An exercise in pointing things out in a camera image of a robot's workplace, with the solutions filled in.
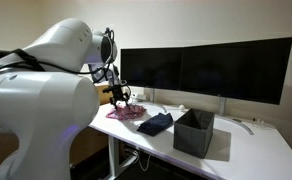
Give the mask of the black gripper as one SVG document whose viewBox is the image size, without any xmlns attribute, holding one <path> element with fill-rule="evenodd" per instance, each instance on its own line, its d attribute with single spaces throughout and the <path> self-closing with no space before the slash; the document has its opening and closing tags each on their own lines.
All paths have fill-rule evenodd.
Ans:
<svg viewBox="0 0 292 180">
<path fill-rule="evenodd" d="M 117 109 L 117 101 L 124 101 L 126 106 L 129 106 L 129 95 L 124 93 L 122 88 L 127 85 L 125 80 L 120 80 L 119 82 L 109 85 L 107 88 L 103 89 L 103 93 L 112 93 L 110 97 L 111 104 Z"/>
</svg>

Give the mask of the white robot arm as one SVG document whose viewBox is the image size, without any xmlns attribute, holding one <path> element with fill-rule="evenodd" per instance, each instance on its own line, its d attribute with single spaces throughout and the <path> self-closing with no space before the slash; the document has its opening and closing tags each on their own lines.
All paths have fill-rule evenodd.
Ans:
<svg viewBox="0 0 292 180">
<path fill-rule="evenodd" d="M 0 50 L 0 133 L 19 143 L 1 163 L 0 180 L 71 179 L 72 142 L 99 110 L 95 85 L 109 83 L 112 104 L 128 99 L 116 56 L 113 30 L 92 30 L 75 18 L 25 48 Z"/>
</svg>

